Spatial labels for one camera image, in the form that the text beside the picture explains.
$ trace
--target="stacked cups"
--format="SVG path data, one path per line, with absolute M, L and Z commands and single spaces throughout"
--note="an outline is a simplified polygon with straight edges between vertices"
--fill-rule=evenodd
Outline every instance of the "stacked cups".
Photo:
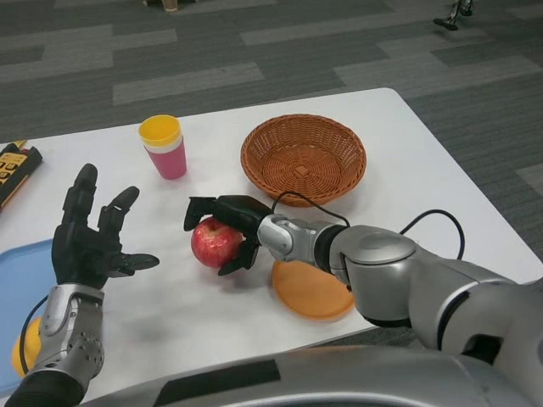
M 139 126 L 139 134 L 163 178 L 175 180 L 187 172 L 185 143 L 177 118 L 168 114 L 149 117 Z

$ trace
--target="robot forearm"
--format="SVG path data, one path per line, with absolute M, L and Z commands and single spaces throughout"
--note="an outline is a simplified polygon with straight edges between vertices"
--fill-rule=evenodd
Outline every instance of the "robot forearm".
M 490 363 L 543 405 L 540 288 L 440 258 L 408 237 L 372 226 L 269 215 L 258 237 L 277 259 L 301 260 L 334 274 L 374 325 L 412 326 L 426 348 Z
M 79 284 L 52 288 L 40 324 L 34 368 L 6 404 L 77 405 L 104 363 L 101 342 L 104 293 Z

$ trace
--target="white table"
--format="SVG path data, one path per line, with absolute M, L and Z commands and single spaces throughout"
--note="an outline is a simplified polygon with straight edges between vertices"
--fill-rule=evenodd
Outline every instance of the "white table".
M 188 173 L 160 178 L 143 150 L 137 125 L 87 131 L 30 145 L 44 162 L 0 216 L 0 252 L 51 238 L 62 217 L 67 188 L 87 162 L 98 167 L 99 207 L 129 185 L 140 198 L 126 217 L 121 241 L 128 253 L 151 253 L 160 266 L 105 287 L 102 373 L 87 400 L 181 371 L 276 353 L 371 327 L 355 310 L 335 322 L 308 321 L 275 298 L 265 250 L 252 270 L 219 278 L 191 254 L 182 230 L 189 196 L 250 194 L 270 203 L 245 177 L 239 163 L 244 138 L 280 114 L 321 114 L 347 125 L 368 157 L 359 186 L 328 205 L 351 224 L 399 230 L 426 209 L 447 209 L 467 237 L 465 260 L 517 282 L 543 275 L 541 262 L 441 147 L 400 96 L 390 89 L 272 103 L 181 118 Z M 326 218 L 316 209 L 280 207 L 287 215 Z M 443 217 L 429 217 L 412 231 L 425 248 L 454 257 L 458 236 Z

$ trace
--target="orange plate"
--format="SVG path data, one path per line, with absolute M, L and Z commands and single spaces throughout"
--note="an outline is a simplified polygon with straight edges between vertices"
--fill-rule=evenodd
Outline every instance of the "orange plate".
M 353 295 L 336 277 L 300 261 L 276 261 L 271 282 L 287 307 L 314 320 L 339 318 L 355 304 Z

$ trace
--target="chair leg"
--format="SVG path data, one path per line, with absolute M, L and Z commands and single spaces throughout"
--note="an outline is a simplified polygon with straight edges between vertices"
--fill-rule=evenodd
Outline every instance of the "chair leg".
M 456 25 L 456 17 L 458 15 L 458 9 L 460 8 L 460 1 L 461 0 L 457 0 L 452 5 L 452 10 L 446 19 L 434 19 L 434 24 L 445 27 L 449 31 L 458 30 L 458 26 Z
M 473 0 L 462 0 L 458 11 L 460 11 L 460 14 L 464 17 L 470 17 L 473 15 L 472 6 Z

